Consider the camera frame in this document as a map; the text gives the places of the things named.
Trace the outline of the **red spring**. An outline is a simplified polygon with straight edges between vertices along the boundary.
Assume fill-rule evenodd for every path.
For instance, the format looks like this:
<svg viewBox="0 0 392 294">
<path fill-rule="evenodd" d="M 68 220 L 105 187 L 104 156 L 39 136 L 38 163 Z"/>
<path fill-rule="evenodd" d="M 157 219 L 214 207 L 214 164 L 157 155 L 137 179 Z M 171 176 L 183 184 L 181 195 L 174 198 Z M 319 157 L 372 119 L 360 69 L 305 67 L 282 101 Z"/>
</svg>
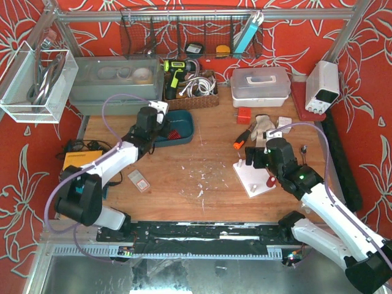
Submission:
<svg viewBox="0 0 392 294">
<path fill-rule="evenodd" d="M 275 185 L 276 178 L 274 176 L 270 176 L 266 181 L 266 186 L 271 188 Z"/>
<path fill-rule="evenodd" d="M 168 137 L 169 140 L 179 140 L 181 138 L 180 134 L 178 133 L 177 130 L 172 130 Z"/>
</svg>

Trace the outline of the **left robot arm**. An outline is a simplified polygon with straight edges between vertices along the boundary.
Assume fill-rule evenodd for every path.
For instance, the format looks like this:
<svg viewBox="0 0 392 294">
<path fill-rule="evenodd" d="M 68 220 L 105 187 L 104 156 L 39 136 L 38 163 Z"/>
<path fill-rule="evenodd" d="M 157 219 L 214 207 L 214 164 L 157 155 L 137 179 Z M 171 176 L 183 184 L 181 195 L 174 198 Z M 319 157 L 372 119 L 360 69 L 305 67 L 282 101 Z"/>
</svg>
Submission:
<svg viewBox="0 0 392 294">
<path fill-rule="evenodd" d="M 122 230 L 127 216 L 103 205 L 103 188 L 125 167 L 149 153 L 157 137 L 170 132 L 167 112 L 168 103 L 150 102 L 139 110 L 136 124 L 111 150 L 82 167 L 68 166 L 51 194 L 55 211 L 86 227 Z"/>
</svg>

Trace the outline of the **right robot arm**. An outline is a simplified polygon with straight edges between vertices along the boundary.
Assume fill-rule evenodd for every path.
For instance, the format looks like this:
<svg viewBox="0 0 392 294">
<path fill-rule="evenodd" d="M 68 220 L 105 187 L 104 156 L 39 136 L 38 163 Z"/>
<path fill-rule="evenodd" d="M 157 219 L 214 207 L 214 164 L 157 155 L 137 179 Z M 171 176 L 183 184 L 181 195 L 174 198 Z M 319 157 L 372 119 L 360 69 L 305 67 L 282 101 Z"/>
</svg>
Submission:
<svg viewBox="0 0 392 294">
<path fill-rule="evenodd" d="M 247 147 L 246 164 L 265 168 L 282 188 L 316 213 L 332 230 L 319 229 L 292 211 L 279 221 L 285 237 L 310 245 L 340 266 L 361 293 L 375 293 L 391 279 L 391 241 L 359 220 L 308 165 L 300 165 L 290 143 L 273 138 Z"/>
</svg>

